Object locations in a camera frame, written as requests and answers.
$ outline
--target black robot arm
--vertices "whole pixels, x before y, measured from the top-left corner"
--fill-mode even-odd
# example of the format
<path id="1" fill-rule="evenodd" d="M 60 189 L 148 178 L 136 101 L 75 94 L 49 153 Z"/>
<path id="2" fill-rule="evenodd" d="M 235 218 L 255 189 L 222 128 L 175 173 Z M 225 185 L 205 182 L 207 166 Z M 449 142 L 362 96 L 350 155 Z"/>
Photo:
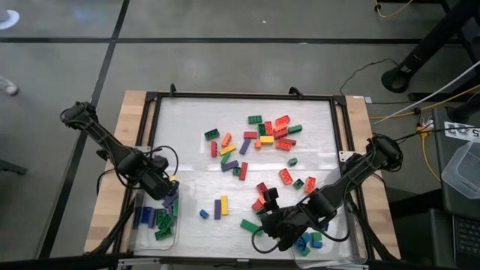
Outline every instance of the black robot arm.
<path id="1" fill-rule="evenodd" d="M 115 173 L 127 179 L 127 185 L 139 184 L 155 200 L 163 199 L 167 194 L 176 192 L 179 183 L 169 181 L 164 176 L 168 161 L 157 156 L 153 164 L 141 151 L 122 145 L 108 130 L 98 123 L 95 106 L 88 102 L 76 102 L 70 109 L 64 110 L 60 119 L 69 128 L 86 132 L 103 151 L 98 154 L 109 158 L 115 167 Z"/>

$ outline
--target yellow lego brick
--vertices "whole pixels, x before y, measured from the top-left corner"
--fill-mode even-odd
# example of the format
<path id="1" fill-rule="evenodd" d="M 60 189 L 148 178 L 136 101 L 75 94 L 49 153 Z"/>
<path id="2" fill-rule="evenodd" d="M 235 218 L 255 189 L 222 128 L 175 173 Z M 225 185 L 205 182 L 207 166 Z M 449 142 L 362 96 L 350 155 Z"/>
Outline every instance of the yellow lego brick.
<path id="1" fill-rule="evenodd" d="M 225 155 L 227 152 L 231 152 L 235 149 L 237 149 L 235 145 L 228 145 L 220 150 L 220 155 Z"/>
<path id="2" fill-rule="evenodd" d="M 272 144 L 273 142 L 273 136 L 260 136 L 260 143 L 262 144 Z"/>
<path id="3" fill-rule="evenodd" d="M 222 195 L 220 200 L 222 201 L 222 215 L 228 215 L 228 196 Z"/>

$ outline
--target wooden table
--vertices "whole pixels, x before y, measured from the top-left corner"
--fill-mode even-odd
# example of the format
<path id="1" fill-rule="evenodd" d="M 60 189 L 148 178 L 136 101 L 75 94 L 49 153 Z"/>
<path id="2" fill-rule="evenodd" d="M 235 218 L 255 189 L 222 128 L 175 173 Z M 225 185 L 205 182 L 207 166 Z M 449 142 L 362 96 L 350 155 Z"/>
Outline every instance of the wooden table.
<path id="1" fill-rule="evenodd" d="M 135 146 L 145 97 L 146 91 L 126 91 L 125 93 L 114 135 L 127 146 Z M 365 100 L 363 97 L 348 96 L 346 97 L 346 105 L 355 151 L 364 152 L 365 146 L 368 144 L 367 139 L 372 137 Z M 149 134 L 152 114 L 153 113 L 148 114 L 144 140 L 142 142 L 143 146 L 146 145 L 145 137 Z M 347 139 L 340 107 L 337 108 L 337 114 L 342 145 L 345 146 Z M 106 170 L 111 168 L 112 165 L 108 163 Z M 390 253 L 400 258 L 400 251 L 398 250 L 397 238 L 395 236 L 384 184 L 377 178 L 370 177 L 365 180 L 362 189 L 370 226 Z M 96 248 L 115 225 L 119 219 L 124 193 L 125 188 L 120 184 L 114 174 L 107 174 L 103 177 L 85 243 L 85 251 L 91 251 Z M 121 251 L 127 250 L 128 228 L 131 228 L 131 219 L 125 226 L 125 232 L 121 241 Z"/>

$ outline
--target clear plastic bin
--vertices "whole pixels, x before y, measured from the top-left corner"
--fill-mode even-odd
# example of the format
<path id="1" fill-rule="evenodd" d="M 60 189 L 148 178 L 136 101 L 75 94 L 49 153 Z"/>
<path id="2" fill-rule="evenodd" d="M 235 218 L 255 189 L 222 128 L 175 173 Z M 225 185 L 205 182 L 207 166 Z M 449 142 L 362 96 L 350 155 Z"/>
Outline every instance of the clear plastic bin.
<path id="1" fill-rule="evenodd" d="M 480 139 L 457 149 L 442 179 L 469 199 L 480 199 Z"/>

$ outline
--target concrete floor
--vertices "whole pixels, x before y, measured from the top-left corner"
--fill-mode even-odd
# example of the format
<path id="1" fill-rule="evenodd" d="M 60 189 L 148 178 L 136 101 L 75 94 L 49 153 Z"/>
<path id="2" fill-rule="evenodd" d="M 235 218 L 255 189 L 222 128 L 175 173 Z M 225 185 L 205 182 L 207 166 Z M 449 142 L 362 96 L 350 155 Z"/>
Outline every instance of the concrete floor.
<path id="1" fill-rule="evenodd" d="M 121 1 L 14 1 L 0 7 L 20 12 L 18 25 L 0 38 L 110 38 Z M 384 4 L 389 13 L 399 4 Z M 422 38 L 443 17 L 436 4 L 413 4 L 400 16 L 380 19 L 371 0 L 137 0 L 131 1 L 121 38 Z M 0 260 L 35 257 L 48 226 L 65 167 L 78 133 L 58 114 L 90 98 L 107 43 L 0 43 L 0 74 L 22 89 L 0 99 L 0 158 L 29 168 L 28 175 L 0 174 Z M 117 43 L 97 114 L 113 131 L 126 90 L 338 95 L 351 73 L 369 62 L 401 61 L 414 45 L 279 43 Z M 432 92 L 470 66 L 459 46 L 441 49 L 415 76 L 410 92 Z M 374 101 L 405 101 L 407 93 L 386 91 L 380 76 L 392 64 L 369 67 L 343 90 Z M 384 116 L 403 105 L 369 105 Z M 416 120 L 387 121 L 374 130 L 392 137 L 413 131 Z M 427 143 L 437 168 L 433 137 Z M 105 162 L 89 140 L 80 161 L 52 256 L 78 255 L 95 207 L 95 181 Z M 388 199 L 399 200 L 438 188 L 421 160 L 418 138 L 402 145 L 403 169 L 385 173 Z M 397 232 L 397 237 L 404 235 Z"/>

